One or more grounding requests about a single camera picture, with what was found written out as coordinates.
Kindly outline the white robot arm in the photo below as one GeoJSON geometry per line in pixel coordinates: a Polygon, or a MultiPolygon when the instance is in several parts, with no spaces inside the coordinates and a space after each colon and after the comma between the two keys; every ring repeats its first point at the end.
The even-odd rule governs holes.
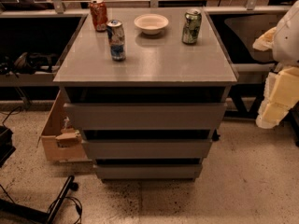
{"type": "Polygon", "coordinates": [[[258,127],[272,129],[299,102],[299,1],[252,46],[262,51],[271,49],[278,63],[265,81],[264,98],[256,118],[258,127]]]}

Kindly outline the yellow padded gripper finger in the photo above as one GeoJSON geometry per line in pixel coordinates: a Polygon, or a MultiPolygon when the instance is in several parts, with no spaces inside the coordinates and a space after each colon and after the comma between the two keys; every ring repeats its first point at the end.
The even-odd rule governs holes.
{"type": "Polygon", "coordinates": [[[253,47],[261,51],[271,49],[278,63],[266,78],[256,118],[259,128],[272,129],[299,101],[298,33],[273,27],[257,38],[253,47]]]}

